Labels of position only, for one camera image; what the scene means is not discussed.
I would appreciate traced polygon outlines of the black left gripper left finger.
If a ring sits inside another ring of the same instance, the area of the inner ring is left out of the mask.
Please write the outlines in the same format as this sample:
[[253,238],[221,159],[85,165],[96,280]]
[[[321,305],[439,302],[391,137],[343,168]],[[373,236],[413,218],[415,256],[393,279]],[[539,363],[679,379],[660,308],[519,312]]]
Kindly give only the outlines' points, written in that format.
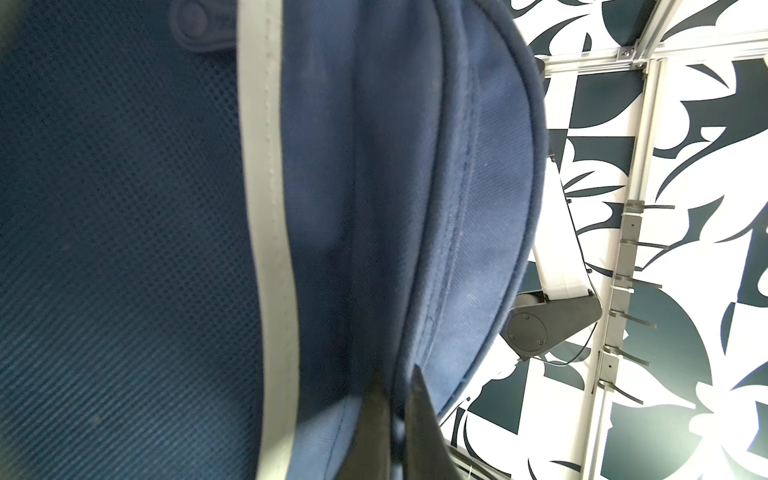
[[390,398],[379,372],[366,391],[338,480],[387,480],[391,472]]

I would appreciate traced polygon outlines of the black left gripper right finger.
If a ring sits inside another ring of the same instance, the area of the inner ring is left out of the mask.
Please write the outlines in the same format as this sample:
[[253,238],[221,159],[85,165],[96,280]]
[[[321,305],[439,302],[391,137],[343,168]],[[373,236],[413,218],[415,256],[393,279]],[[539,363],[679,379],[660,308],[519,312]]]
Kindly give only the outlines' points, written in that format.
[[457,480],[460,478],[432,407],[418,365],[414,367],[405,404],[404,478]]

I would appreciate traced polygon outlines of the navy blue backpack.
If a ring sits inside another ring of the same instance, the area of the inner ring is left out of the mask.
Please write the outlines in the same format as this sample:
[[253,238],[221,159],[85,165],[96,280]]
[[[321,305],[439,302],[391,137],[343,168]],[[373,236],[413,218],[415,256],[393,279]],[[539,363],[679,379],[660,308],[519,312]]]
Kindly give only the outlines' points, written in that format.
[[547,131],[506,1],[5,1],[1,475],[404,478],[500,333]]

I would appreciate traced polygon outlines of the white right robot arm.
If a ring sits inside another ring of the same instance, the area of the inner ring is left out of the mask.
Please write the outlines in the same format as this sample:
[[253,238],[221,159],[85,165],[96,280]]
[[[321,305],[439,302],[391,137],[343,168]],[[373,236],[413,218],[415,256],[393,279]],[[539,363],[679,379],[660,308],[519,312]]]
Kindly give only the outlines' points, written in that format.
[[596,325],[603,313],[552,158],[546,161],[533,255],[540,288],[517,296],[501,333],[522,361]]

